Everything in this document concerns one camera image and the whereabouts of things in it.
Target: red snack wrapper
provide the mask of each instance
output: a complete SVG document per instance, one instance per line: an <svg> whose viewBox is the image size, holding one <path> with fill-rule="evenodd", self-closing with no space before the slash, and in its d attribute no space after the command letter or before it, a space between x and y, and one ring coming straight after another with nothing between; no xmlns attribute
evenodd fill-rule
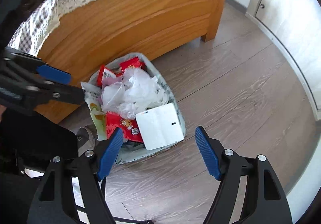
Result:
<svg viewBox="0 0 321 224"><path fill-rule="evenodd" d="M101 87L102 79L109 78L109 77L116 78L116 75L102 64L102 66L99 69L99 74L97 77L97 86Z"/></svg>
<svg viewBox="0 0 321 224"><path fill-rule="evenodd" d="M106 133L107 139L110 138L114 130L119 127L123 130L124 138L143 142L142 136L139 132L136 120L128 120L121 118L121 116L115 112L107 112L106 114Z"/></svg>
<svg viewBox="0 0 321 224"><path fill-rule="evenodd" d="M124 73L124 71L127 68L141 68L142 65L141 65L141 62L139 61L139 58L134 57L128 61L121 62L119 66L121 68L121 71Z"/></svg>
<svg viewBox="0 0 321 224"><path fill-rule="evenodd" d="M146 68L146 65L145 65L145 63L144 62L142 62L142 61L140 61L140 64L141 64L141 69L143 69L143 70L145 70L145 68Z"/></svg>

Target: white plastic bag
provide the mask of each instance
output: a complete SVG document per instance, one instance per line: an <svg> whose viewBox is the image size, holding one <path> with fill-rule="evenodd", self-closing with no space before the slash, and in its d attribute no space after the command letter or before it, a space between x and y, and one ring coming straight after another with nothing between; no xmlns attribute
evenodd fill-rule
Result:
<svg viewBox="0 0 321 224"><path fill-rule="evenodd" d="M116 82L110 86L105 86L102 91L102 111L117 112L117 105L123 102L125 87L121 82Z"/></svg>
<svg viewBox="0 0 321 224"><path fill-rule="evenodd" d="M117 106L118 114L125 119L134 120L137 113L166 104L168 94L157 82L156 76L151 78L140 68L125 70L123 84L126 91L124 102Z"/></svg>
<svg viewBox="0 0 321 224"><path fill-rule="evenodd" d="M127 69L124 72L123 83L128 89L124 93L124 102L135 103L136 107L146 109L150 103L157 100L157 78L151 78L140 68Z"/></svg>

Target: cabinet door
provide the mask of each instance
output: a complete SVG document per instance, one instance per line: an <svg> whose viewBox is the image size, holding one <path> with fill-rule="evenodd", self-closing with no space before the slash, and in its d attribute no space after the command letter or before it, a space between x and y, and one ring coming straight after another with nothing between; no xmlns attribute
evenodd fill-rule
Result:
<svg viewBox="0 0 321 224"><path fill-rule="evenodd" d="M321 109L321 7L317 0L262 0L256 17L297 63Z"/></svg>

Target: blue gripper pad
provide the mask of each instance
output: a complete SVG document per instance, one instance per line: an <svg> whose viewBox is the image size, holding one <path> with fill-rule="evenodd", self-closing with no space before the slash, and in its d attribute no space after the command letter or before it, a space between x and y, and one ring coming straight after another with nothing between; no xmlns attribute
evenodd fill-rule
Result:
<svg viewBox="0 0 321 224"><path fill-rule="evenodd" d="M219 180L221 176L219 160L200 127L197 127L195 130L195 140L207 167L208 173L214 176L216 180Z"/></svg>
<svg viewBox="0 0 321 224"><path fill-rule="evenodd" d="M111 167L116 161L121 145L123 144L123 131L116 129L115 137L110 141L108 148L103 153L99 161L99 171L97 172L98 181L108 176Z"/></svg>
<svg viewBox="0 0 321 224"><path fill-rule="evenodd" d="M71 81L69 73L45 64L37 67L37 73L47 80L61 84L69 84Z"/></svg>

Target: white cabinet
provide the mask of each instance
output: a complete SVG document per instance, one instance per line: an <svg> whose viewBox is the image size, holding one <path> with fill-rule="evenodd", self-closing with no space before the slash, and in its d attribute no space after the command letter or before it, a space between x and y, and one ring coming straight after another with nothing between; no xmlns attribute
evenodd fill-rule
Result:
<svg viewBox="0 0 321 224"><path fill-rule="evenodd" d="M321 7L317 0L259 0L247 13L281 48L321 119Z"/></svg>

